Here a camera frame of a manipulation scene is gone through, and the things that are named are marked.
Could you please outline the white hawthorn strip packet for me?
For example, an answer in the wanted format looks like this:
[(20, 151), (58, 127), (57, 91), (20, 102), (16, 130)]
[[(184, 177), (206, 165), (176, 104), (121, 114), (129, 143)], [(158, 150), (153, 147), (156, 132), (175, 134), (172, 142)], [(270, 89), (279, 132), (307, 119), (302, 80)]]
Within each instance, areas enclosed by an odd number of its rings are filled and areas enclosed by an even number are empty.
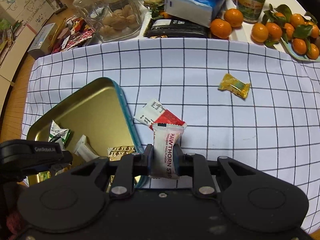
[(173, 124), (154, 123), (151, 176), (177, 179), (174, 164), (174, 145), (184, 132), (184, 127)]

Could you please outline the brown gold heart snack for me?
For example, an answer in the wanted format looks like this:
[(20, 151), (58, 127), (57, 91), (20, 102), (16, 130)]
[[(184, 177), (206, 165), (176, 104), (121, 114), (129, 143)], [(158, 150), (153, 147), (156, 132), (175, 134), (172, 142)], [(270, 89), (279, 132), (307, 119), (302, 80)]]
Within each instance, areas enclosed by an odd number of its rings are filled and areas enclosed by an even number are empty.
[(119, 161), (122, 156), (135, 153), (135, 146), (118, 146), (107, 149), (110, 161)]

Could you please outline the red white snack packet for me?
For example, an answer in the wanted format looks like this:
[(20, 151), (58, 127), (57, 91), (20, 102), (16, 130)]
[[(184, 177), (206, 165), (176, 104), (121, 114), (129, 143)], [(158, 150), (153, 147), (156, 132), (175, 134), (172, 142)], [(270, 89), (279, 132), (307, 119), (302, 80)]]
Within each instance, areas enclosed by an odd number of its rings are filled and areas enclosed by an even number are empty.
[(178, 118), (171, 111), (166, 109), (158, 100), (152, 99), (140, 110), (137, 111), (134, 118), (141, 124), (148, 126), (153, 130), (153, 124), (178, 125), (184, 128), (187, 123)]

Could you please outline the green white packet in tray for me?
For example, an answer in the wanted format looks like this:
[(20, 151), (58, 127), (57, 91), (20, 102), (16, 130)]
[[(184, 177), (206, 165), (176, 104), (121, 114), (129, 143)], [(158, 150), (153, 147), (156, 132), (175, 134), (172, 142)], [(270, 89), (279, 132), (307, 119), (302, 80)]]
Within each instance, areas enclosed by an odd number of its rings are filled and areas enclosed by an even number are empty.
[(69, 138), (71, 130), (61, 128), (54, 120), (49, 129), (48, 142), (56, 142), (61, 148), (65, 148), (65, 144)]

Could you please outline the gold tin tray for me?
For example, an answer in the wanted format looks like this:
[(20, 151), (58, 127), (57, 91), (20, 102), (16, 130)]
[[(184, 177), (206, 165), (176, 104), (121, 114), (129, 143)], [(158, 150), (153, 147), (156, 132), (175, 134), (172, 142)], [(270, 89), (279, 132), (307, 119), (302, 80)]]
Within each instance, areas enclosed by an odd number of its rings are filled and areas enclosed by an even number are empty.
[(134, 146), (138, 153), (143, 152), (124, 92), (107, 77), (92, 81), (58, 103), (31, 126), (27, 139), (47, 141), (53, 121), (70, 129), (65, 148), (71, 153), (82, 135), (99, 156), (107, 156), (108, 148), (115, 146)]

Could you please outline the pale green snack packet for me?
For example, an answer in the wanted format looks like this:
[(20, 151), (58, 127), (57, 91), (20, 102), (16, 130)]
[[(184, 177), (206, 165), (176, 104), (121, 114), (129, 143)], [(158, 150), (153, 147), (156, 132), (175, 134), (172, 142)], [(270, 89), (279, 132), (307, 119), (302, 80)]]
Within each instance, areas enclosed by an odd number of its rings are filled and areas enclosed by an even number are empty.
[(92, 161), (99, 158), (99, 155), (90, 146), (87, 137), (82, 135), (79, 141), (76, 143), (74, 154), (81, 157), (85, 162)]

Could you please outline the gold wrapped candy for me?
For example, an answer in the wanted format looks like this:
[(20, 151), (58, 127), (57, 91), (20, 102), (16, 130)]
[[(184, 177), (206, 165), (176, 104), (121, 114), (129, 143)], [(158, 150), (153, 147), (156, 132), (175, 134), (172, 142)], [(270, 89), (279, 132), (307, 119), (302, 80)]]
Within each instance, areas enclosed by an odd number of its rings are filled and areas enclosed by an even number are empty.
[(220, 82), (218, 90), (230, 91), (234, 95), (245, 100), (248, 96), (250, 87), (250, 83), (243, 83), (242, 81), (233, 77), (231, 74), (227, 73)]

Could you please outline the checkered white cloth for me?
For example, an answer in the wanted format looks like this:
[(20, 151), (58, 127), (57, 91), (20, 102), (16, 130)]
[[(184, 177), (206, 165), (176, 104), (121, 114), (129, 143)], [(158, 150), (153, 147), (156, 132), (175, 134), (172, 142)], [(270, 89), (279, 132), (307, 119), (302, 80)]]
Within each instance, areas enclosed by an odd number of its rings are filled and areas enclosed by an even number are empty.
[[(218, 90), (225, 74), (251, 87), (244, 100)], [(319, 229), (319, 63), (256, 44), (157, 38), (97, 44), (38, 59), (31, 70), (22, 138), (44, 113), (108, 77), (132, 115), (156, 99), (187, 123), (185, 153), (232, 157), (307, 195), (303, 229)]]

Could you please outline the grey cardboard box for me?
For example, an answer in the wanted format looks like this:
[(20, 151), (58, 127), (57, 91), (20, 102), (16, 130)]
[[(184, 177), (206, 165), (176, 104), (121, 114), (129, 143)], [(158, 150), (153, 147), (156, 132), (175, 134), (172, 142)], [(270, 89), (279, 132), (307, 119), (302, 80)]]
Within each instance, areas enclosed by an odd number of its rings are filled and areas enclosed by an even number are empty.
[(51, 44), (56, 30), (56, 23), (50, 23), (42, 27), (40, 32), (34, 38), (30, 48), (28, 49), (28, 54), (34, 60), (37, 60), (39, 57), (43, 57), (50, 54), (49, 46)]

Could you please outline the black snack package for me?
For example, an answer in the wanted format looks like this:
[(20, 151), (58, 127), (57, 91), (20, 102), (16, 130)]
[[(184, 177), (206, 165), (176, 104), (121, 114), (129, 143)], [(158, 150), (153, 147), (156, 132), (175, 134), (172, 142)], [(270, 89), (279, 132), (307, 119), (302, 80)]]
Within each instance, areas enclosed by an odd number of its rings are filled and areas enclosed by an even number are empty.
[(208, 38), (209, 29), (199, 24), (180, 18), (152, 20), (149, 23), (144, 37), (167, 37), (167, 38)]

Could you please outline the loose mandarin orange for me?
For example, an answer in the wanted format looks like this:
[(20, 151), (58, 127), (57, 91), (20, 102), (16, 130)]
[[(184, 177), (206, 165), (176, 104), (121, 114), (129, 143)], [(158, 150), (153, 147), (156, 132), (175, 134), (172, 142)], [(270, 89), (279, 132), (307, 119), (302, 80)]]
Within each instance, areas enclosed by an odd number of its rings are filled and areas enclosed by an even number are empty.
[(231, 25), (220, 18), (216, 18), (210, 24), (212, 34), (221, 39), (227, 39), (232, 33)]
[(283, 31), (279, 25), (272, 22), (267, 22), (265, 27), (268, 30), (269, 40), (271, 41), (279, 41), (282, 37)]
[(264, 43), (268, 39), (268, 29), (262, 23), (256, 23), (252, 27), (251, 38), (258, 43)]
[(231, 27), (239, 28), (242, 26), (244, 17), (240, 10), (233, 8), (225, 11), (224, 20), (227, 21)]

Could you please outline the red snack packets pile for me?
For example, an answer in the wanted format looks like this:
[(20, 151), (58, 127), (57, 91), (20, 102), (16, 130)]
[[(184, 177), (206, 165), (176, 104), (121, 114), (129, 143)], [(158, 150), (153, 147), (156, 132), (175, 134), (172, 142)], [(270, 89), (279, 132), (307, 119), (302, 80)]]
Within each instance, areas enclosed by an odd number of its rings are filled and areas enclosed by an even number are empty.
[(94, 30), (83, 17), (64, 19), (48, 46), (51, 54), (84, 46), (94, 36)]

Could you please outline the large glass cookie jar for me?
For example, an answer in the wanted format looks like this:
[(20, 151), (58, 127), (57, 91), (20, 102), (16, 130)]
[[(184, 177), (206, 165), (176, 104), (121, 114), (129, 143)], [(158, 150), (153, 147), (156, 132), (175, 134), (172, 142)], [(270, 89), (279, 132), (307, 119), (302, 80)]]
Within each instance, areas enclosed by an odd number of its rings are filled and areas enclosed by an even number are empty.
[(73, 5), (101, 42), (130, 38), (144, 20), (139, 0), (74, 0)]

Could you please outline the light blue fruit plate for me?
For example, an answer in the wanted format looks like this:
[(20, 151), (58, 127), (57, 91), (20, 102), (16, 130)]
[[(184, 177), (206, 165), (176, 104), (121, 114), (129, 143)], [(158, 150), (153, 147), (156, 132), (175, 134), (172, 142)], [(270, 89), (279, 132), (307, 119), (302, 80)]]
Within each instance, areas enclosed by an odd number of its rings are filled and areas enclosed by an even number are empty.
[(286, 52), (288, 54), (290, 54), (294, 59), (296, 59), (298, 61), (304, 61), (304, 62), (320, 62), (319, 57), (317, 59), (315, 59), (315, 60), (312, 60), (312, 59), (308, 58), (306, 55), (297, 54), (293, 50), (291, 43), (286, 43), (282, 38), (281, 38), (280, 42), (283, 45), (283, 47), (286, 50)]

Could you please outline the mandarin on plate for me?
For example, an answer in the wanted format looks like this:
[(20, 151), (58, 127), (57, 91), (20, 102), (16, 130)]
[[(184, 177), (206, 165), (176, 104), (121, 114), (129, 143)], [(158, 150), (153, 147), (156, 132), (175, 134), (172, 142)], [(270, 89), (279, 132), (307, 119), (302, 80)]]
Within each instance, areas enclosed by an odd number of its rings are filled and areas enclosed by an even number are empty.
[(318, 57), (319, 57), (319, 49), (318, 49), (318, 47), (315, 44), (311, 43), (310, 44), (310, 49), (308, 50), (306, 55), (311, 60), (318, 59)]
[(290, 17), (290, 24), (296, 28), (299, 25), (304, 25), (305, 20), (301, 14), (292, 14)]
[(306, 42), (300, 38), (294, 38), (292, 40), (293, 51), (298, 55), (305, 55), (308, 51)]

